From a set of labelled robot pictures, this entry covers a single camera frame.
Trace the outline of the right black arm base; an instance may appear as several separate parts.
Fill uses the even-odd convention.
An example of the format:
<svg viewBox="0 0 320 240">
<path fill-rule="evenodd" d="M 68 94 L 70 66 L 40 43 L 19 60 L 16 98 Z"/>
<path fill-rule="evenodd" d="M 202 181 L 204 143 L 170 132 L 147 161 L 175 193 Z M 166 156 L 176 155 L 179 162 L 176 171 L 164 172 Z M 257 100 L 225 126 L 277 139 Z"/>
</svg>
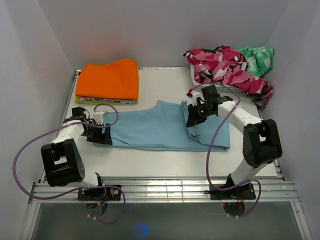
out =
<svg viewBox="0 0 320 240">
<path fill-rule="evenodd" d="M 211 200 L 255 200 L 256 194 L 252 183 L 239 186 L 228 191 L 217 191 L 209 187 L 208 194 Z"/>
</svg>

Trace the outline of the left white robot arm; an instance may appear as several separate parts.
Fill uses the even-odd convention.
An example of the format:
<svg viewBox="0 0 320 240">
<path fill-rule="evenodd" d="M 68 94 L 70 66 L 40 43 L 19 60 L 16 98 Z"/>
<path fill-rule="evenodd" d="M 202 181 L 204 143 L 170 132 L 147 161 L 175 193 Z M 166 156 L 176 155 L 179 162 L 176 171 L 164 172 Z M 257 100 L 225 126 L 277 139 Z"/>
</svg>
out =
<svg viewBox="0 0 320 240">
<path fill-rule="evenodd" d="M 100 200 L 106 195 L 106 187 L 97 172 L 87 173 L 78 150 L 79 138 L 95 144 L 112 145 L 110 128 L 105 128 L 106 110 L 90 116 L 83 107 L 74 107 L 72 115 L 63 121 L 63 129 L 49 144 L 41 147 L 46 180 L 51 187 L 67 185 L 89 188 L 88 193 Z"/>
</svg>

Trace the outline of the light blue trousers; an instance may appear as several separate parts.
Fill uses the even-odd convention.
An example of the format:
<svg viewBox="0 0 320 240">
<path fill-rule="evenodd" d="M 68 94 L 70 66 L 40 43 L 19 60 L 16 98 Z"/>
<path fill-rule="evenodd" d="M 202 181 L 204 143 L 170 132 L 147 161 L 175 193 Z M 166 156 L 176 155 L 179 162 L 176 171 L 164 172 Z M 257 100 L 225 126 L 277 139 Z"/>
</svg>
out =
<svg viewBox="0 0 320 240">
<path fill-rule="evenodd" d="M 223 118 L 211 115 L 204 123 L 187 127 L 187 102 L 180 104 L 159 100 L 146 110 L 110 112 L 105 124 L 110 128 L 112 145 L 116 148 L 206 152 L 212 144 L 213 152 L 224 152 L 231 147 L 230 128 Z"/>
</svg>

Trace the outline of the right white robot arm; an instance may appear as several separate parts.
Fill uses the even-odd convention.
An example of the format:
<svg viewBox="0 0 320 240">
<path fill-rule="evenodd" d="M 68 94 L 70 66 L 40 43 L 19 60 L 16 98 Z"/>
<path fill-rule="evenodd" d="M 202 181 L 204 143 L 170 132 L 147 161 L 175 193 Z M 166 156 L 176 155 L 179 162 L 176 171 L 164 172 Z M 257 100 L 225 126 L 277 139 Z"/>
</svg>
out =
<svg viewBox="0 0 320 240">
<path fill-rule="evenodd" d="M 217 84 L 207 83 L 202 87 L 201 91 L 191 88 L 186 94 L 192 100 L 188 105 L 186 126 L 194 127 L 216 115 L 223 118 L 218 129 L 228 122 L 240 131 L 243 136 L 241 163 L 228 175 L 225 185 L 211 185 L 215 191 L 226 192 L 230 198 L 237 199 L 244 193 L 244 186 L 250 184 L 260 170 L 282 156 L 278 127 L 274 120 L 255 117 L 242 109 L 240 100 L 221 96 Z"/>
</svg>

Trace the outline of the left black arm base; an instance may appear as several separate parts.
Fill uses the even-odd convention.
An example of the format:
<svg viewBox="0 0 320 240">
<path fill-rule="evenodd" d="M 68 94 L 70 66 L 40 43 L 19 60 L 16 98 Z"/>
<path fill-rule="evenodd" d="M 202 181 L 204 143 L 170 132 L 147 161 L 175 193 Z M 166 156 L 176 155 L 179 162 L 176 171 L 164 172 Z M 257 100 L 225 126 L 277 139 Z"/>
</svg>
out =
<svg viewBox="0 0 320 240">
<path fill-rule="evenodd" d="M 78 201 L 119 201 L 121 199 L 121 185 L 114 185 L 114 187 L 106 188 L 88 188 L 84 191 L 79 190 L 76 199 Z"/>
</svg>

